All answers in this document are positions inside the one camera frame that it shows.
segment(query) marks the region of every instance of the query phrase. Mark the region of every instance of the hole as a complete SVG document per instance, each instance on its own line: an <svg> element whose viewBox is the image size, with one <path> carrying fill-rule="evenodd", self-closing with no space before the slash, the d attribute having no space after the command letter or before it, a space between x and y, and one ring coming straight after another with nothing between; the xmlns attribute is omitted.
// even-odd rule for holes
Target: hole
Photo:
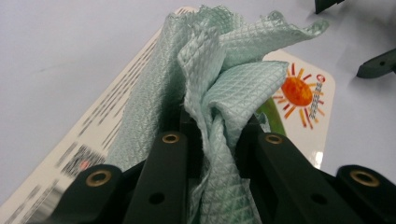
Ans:
<svg viewBox="0 0 396 224"><path fill-rule="evenodd" d="M374 175L372 175L368 172L360 171L360 170L353 170L350 172L350 176L356 182L358 182L364 186L372 187L372 188L376 188L379 186L379 180Z"/></svg>
<svg viewBox="0 0 396 224"><path fill-rule="evenodd" d="M274 134L266 135L265 140L272 144L281 144L283 142L283 139L281 137Z"/></svg>
<svg viewBox="0 0 396 224"><path fill-rule="evenodd" d="M107 170L98 170L90 174L85 183L90 187L99 187L111 179L111 173Z"/></svg>
<svg viewBox="0 0 396 224"><path fill-rule="evenodd" d="M97 174L92 177L93 181L103 181L104 179L106 179L105 174Z"/></svg>
<svg viewBox="0 0 396 224"><path fill-rule="evenodd" d="M165 135L165 136L163 137L163 141L164 141L165 143L169 143L169 144L173 144L173 143L178 142L178 139L179 139L178 135L172 134L172 133L167 134L167 135Z"/></svg>
<svg viewBox="0 0 396 224"><path fill-rule="evenodd" d="M151 204L159 204L162 203L165 200L165 195L163 193L153 193L149 196L148 201Z"/></svg>
<svg viewBox="0 0 396 224"><path fill-rule="evenodd" d="M327 203L327 199L321 194L313 194L313 195L311 195L311 199L312 199L312 201L314 201L315 203L318 203L318 204L326 204Z"/></svg>

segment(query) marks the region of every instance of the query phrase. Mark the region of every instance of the white surface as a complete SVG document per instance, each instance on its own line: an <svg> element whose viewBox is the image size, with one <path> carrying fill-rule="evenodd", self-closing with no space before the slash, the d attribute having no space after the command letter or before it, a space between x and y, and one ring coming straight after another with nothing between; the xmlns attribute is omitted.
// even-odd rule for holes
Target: white surface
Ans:
<svg viewBox="0 0 396 224"><path fill-rule="evenodd" d="M359 66L396 48L396 2L314 0L0 2L0 203L42 162L124 66L181 6L223 4L254 22L277 9L317 39L285 50L328 71L336 92L322 170L359 164L396 183L396 76L359 79Z"/></svg>

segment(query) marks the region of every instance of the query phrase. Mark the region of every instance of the microfiber cloth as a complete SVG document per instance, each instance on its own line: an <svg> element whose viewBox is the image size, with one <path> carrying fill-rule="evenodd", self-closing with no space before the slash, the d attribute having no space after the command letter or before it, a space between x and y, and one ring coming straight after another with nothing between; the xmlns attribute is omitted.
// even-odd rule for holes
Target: microfiber cloth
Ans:
<svg viewBox="0 0 396 224"><path fill-rule="evenodd" d="M261 223L233 152L249 118L286 77L287 63L262 62L262 57L327 27L316 21L301 29L277 11L253 24L226 7L170 14L106 162L127 170L144 160L183 103L201 131L205 155L200 183L190 192L189 222Z"/></svg>

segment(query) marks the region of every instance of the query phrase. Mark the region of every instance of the sun logo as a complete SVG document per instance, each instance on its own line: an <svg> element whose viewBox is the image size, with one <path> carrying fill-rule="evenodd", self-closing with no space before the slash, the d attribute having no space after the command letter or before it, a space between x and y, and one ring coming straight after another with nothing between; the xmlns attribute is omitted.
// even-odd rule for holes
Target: sun logo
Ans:
<svg viewBox="0 0 396 224"><path fill-rule="evenodd" d="M324 105L324 102L320 100L320 96L324 95L321 88L326 78L318 74L316 76L317 82L307 83L309 79L313 78L312 74L303 76L304 69L301 68L296 76L294 63L291 65L291 71L288 69L287 72L288 76L286 77L285 83L280 90L276 92L273 99L277 100L279 105L286 104L283 107L285 119L298 108L303 126L306 128L309 125L311 129L314 129L311 120L318 123L318 118L316 116L317 112L319 112L321 116L325 116L324 112L318 108L318 105Z"/></svg>

